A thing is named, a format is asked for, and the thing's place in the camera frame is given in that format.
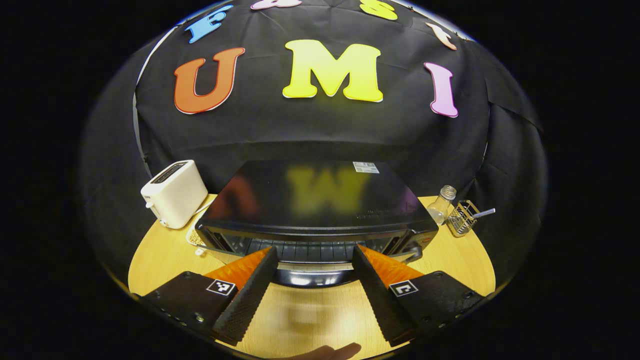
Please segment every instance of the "label sticker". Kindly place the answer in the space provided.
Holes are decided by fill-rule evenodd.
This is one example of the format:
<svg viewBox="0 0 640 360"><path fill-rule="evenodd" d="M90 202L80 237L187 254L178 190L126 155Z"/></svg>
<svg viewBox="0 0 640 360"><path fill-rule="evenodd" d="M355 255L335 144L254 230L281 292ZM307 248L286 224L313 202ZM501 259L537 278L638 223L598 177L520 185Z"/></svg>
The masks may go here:
<svg viewBox="0 0 640 360"><path fill-rule="evenodd" d="M389 288L394 292L394 295L397 297L415 293L418 289L411 283L411 281L401 281L395 284L389 285Z"/></svg>
<svg viewBox="0 0 640 360"><path fill-rule="evenodd" d="M353 162L353 167L356 168L356 172L368 172L371 174L380 174L378 168L374 163L359 163L357 161Z"/></svg>
<svg viewBox="0 0 640 360"><path fill-rule="evenodd" d="M235 287L236 287L236 284L232 282L226 282L226 281L216 279L214 282L211 283L211 285L209 285L207 290L213 293L229 296L229 294L231 293L231 290L233 290Z"/></svg>

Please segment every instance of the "wire basket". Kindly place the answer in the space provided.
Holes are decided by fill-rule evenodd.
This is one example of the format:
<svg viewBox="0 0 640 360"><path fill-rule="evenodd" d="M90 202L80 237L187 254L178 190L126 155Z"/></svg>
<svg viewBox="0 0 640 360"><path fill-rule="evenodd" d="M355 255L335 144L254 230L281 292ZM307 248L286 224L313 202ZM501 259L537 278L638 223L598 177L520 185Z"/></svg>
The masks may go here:
<svg viewBox="0 0 640 360"><path fill-rule="evenodd" d="M470 200L460 200L455 209L447 217L447 226L453 236L459 238L466 235L476 224L474 215L480 211Z"/></svg>

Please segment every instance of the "letter m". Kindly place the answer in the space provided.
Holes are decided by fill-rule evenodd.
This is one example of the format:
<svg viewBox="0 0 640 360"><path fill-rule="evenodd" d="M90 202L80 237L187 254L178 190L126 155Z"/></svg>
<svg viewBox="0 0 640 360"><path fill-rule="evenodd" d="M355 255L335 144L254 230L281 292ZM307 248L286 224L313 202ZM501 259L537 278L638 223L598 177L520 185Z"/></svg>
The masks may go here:
<svg viewBox="0 0 640 360"><path fill-rule="evenodd" d="M317 88L311 85L313 70L322 89L334 96L349 74L349 86L344 89L348 99L382 101L378 90L376 58L380 50L372 46L352 44L336 60L317 40L294 40L285 44L293 51L291 84L282 89L284 97L313 97Z"/></svg>

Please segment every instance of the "white toaster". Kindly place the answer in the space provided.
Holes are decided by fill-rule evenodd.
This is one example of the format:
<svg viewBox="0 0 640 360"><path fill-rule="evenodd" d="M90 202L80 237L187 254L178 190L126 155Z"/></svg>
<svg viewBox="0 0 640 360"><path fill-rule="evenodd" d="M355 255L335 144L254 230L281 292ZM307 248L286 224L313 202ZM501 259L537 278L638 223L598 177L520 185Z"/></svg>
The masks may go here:
<svg viewBox="0 0 640 360"><path fill-rule="evenodd" d="M172 229L184 227L208 194L193 160L169 165L140 193L160 224Z"/></svg>

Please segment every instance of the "glass bottle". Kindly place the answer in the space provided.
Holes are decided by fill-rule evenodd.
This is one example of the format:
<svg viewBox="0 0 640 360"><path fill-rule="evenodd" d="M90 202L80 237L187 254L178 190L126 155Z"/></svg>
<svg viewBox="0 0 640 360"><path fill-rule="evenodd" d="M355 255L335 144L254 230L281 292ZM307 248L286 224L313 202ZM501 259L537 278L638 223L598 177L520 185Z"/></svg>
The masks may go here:
<svg viewBox="0 0 640 360"><path fill-rule="evenodd" d="M444 224L444 220L447 218L447 214L449 213L449 205L455 197L456 189L454 189L453 186L445 185L440 190L440 195L436 201L427 206L427 211L436 224Z"/></svg>

